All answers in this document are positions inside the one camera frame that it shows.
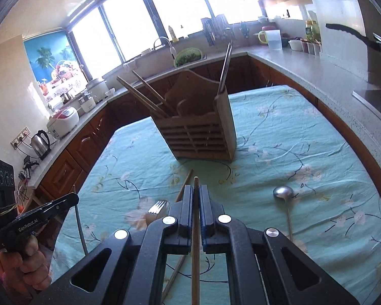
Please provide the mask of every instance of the white bowl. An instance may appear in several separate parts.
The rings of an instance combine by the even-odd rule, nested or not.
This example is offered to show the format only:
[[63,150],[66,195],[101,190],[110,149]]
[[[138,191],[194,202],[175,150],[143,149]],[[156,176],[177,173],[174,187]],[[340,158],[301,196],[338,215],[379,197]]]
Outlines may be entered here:
[[292,50],[296,50],[297,52],[302,51],[302,44],[300,40],[290,40],[289,45],[291,46]]
[[112,89],[109,89],[107,92],[104,93],[105,97],[113,96],[115,91],[116,91],[116,88],[114,88],[114,87]]

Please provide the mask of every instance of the chopstick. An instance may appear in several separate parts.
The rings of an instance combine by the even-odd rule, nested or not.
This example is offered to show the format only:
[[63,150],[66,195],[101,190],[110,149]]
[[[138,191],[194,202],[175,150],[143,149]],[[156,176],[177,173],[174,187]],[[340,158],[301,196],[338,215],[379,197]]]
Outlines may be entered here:
[[199,178],[193,178],[193,222],[192,222],[192,271],[191,271],[191,304],[199,305],[200,284],[200,250],[199,250]]
[[124,79],[117,77],[117,81],[120,82],[127,90],[134,95],[142,104],[144,104],[149,110],[157,115],[159,118],[169,118],[170,116],[163,111],[160,107],[155,105],[148,97],[146,97],[143,93],[139,92],[137,89],[132,87],[128,82]]
[[176,114],[176,111],[174,110],[174,108],[173,107],[171,107],[171,105],[169,105],[169,103],[166,101],[166,99],[164,99],[161,95],[159,95],[159,93],[154,89],[154,88],[152,88],[151,87],[151,85],[148,83],[148,82],[146,82],[143,78],[141,78],[141,76],[137,73],[137,72],[135,72],[134,70],[132,70],[131,71],[136,77],[137,77],[137,79],[138,80],[140,80],[143,84],[144,84],[144,86],[146,87],[146,88],[148,88],[148,90],[162,103],[162,104],[164,104],[172,113],[173,113],[173,116],[175,116],[175,114]]
[[[192,173],[193,173],[193,169],[190,169],[189,172],[188,172],[188,175],[186,176],[186,179],[185,179],[185,181],[184,181],[184,183],[183,183],[183,185],[181,187],[181,189],[178,192],[178,195],[177,195],[177,197],[175,199],[175,203],[179,202],[179,201],[181,201],[183,199],[185,186],[189,182],[189,179],[191,178]],[[161,296],[161,303],[164,301],[164,299],[167,296],[169,290],[171,289],[171,287],[173,285],[173,282],[174,282],[176,276],[178,275],[179,270],[181,269],[182,264],[185,261],[185,258],[186,258],[186,254],[183,254],[181,256],[181,258],[179,259],[178,263],[176,264],[175,269],[173,270],[173,273],[172,273],[171,277],[169,278],[169,281],[168,281],[167,285],[164,288],[163,294]]]

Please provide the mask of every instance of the metal fork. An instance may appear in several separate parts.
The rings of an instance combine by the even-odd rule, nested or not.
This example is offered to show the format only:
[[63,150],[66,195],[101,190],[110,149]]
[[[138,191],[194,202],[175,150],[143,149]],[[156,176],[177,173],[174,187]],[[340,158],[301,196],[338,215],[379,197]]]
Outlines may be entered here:
[[147,226],[153,221],[161,218],[168,207],[168,201],[162,200],[155,203],[145,214],[145,222]]

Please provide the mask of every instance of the metal screw cap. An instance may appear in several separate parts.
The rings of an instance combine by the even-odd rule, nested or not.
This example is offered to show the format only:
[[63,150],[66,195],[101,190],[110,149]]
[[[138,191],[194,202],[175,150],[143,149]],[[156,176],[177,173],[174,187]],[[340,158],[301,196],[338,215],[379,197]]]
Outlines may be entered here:
[[115,231],[115,237],[117,239],[125,239],[127,236],[128,236],[128,233],[124,229],[118,229]]
[[175,221],[176,221],[175,217],[167,216],[167,217],[163,218],[163,223],[166,225],[175,224]]
[[279,235],[279,231],[275,228],[268,228],[265,233],[269,236],[269,237],[277,237]]
[[220,221],[222,224],[227,224],[230,221],[232,221],[232,217],[228,216],[227,214],[222,214],[221,216],[218,216],[218,221]]

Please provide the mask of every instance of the kitchen counter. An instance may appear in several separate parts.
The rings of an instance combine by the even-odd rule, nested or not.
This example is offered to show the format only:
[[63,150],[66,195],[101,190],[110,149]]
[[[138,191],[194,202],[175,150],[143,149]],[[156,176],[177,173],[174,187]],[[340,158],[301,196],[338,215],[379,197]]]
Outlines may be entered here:
[[[150,83],[180,72],[224,59],[225,51],[210,54],[206,59],[186,66],[170,69],[146,80]],[[354,74],[319,57],[294,52],[290,49],[270,51],[267,46],[236,48],[232,57],[248,55],[281,72],[310,91],[342,119],[364,143],[381,168],[381,120],[352,96],[353,90],[377,89]],[[98,103],[89,113],[82,115],[78,125],[63,139],[57,141],[51,153],[31,173],[28,188],[36,189],[51,165],[90,120],[113,100],[125,95],[127,90],[116,90],[112,97]]]

